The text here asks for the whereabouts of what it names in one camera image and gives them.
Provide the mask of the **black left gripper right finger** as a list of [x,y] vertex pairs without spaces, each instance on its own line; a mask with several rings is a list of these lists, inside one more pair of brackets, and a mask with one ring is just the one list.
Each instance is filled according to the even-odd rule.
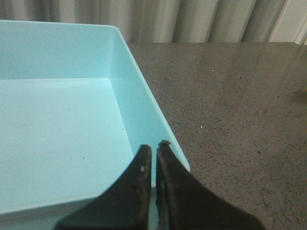
[[156,191],[163,230],[264,229],[255,216],[227,203],[196,180],[166,140],[157,149]]

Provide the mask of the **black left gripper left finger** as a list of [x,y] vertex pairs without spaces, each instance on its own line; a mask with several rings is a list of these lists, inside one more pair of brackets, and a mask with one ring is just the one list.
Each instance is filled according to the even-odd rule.
[[140,145],[122,175],[99,197],[62,218],[56,230],[146,230],[151,197],[152,150]]

